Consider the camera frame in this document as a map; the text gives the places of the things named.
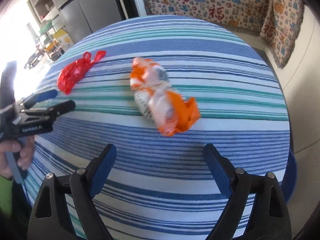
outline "gripper logo text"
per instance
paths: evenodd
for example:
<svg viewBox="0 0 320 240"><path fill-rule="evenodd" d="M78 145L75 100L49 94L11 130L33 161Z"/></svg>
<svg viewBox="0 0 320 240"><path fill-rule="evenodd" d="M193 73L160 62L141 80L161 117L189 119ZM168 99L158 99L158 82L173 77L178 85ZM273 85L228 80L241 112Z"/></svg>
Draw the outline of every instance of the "gripper logo text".
<svg viewBox="0 0 320 240"><path fill-rule="evenodd" d="M42 126L38 125L35 127L22 128L22 132L31 132L31 131L40 130L40 129L42 129Z"/></svg>

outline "metal screw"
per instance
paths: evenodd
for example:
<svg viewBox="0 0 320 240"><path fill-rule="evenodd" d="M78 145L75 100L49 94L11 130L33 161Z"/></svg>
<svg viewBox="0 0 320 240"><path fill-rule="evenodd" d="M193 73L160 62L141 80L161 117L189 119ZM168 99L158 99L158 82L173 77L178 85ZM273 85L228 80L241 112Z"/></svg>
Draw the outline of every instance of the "metal screw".
<svg viewBox="0 0 320 240"><path fill-rule="evenodd" d="M273 172L268 172L267 173L268 177L271 178L271 179L274 179L276 176Z"/></svg>
<svg viewBox="0 0 320 240"><path fill-rule="evenodd" d="M236 173L238 173L238 174L244 174L244 169L242 169L242 168L236 168Z"/></svg>
<svg viewBox="0 0 320 240"><path fill-rule="evenodd" d="M78 173L79 175L84 174L84 173L85 173L85 168L79 168L79 169L77 169L77 173Z"/></svg>
<svg viewBox="0 0 320 240"><path fill-rule="evenodd" d="M46 179L51 179L52 177L53 177L53 173L52 173L52 172L49 172L49 173L45 176Z"/></svg>

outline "human hand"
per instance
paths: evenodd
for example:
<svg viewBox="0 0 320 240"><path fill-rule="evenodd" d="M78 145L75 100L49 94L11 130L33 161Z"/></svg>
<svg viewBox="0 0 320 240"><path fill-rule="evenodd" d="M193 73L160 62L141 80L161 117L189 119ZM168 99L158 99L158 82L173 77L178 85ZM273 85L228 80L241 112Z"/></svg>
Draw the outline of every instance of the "human hand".
<svg viewBox="0 0 320 240"><path fill-rule="evenodd" d="M17 141L3 141L0 143L0 176L10 179L12 177L12 171L8 165L5 152L20 152L20 158L17 161L17 165L24 171L29 168L32 163L34 153L34 136L28 136L25 147L21 147Z"/></svg>

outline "round table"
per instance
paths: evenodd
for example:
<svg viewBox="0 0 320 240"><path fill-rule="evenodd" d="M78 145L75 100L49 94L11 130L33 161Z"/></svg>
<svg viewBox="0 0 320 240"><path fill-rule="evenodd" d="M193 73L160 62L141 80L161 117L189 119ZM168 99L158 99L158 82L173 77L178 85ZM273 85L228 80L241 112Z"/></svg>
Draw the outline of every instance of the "round table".
<svg viewBox="0 0 320 240"><path fill-rule="evenodd" d="M49 70L38 91L56 88L59 72L104 49L66 96L59 93L39 106L73 99L74 112L61 116L54 131L36 137L36 153L26 180L34 202L46 173L71 174L85 167L108 143L117 160L94 203L118 240L203 240L227 199L203 160L212 143L235 167L282 180L289 152L289 121L277 79L260 56L240 38L217 25L180 16L141 17L110 25L68 50ZM194 96L201 119L187 132L160 135L141 116L130 91L134 57L154 59L183 96ZM235 236L243 233L254 195ZM67 196L78 235L83 230Z"/></svg>

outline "finger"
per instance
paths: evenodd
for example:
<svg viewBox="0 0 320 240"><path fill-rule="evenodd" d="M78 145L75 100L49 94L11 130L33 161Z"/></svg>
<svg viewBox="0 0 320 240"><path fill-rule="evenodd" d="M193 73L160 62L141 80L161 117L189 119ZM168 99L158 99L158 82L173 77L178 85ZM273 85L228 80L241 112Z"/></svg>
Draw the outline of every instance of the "finger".
<svg viewBox="0 0 320 240"><path fill-rule="evenodd" d="M30 165L31 165L31 163L32 163L32 158L25 158L25 159L20 159L21 161L20 161L20 164L21 164L21 168L25 171L25 170L27 170L29 167L30 167Z"/></svg>
<svg viewBox="0 0 320 240"><path fill-rule="evenodd" d="M0 152L19 152L21 145L17 141L3 141L0 143Z"/></svg>
<svg viewBox="0 0 320 240"><path fill-rule="evenodd" d="M20 158L24 159L28 156L32 157L33 153L34 153L34 146L27 145L27 146L23 147L22 150L20 151Z"/></svg>
<svg viewBox="0 0 320 240"><path fill-rule="evenodd" d="M31 144L34 144L34 143L35 143L35 136L34 136L34 135L28 136L28 141L29 141Z"/></svg>
<svg viewBox="0 0 320 240"><path fill-rule="evenodd" d="M4 178L10 179L12 177L12 171L9 166L0 170L0 175Z"/></svg>

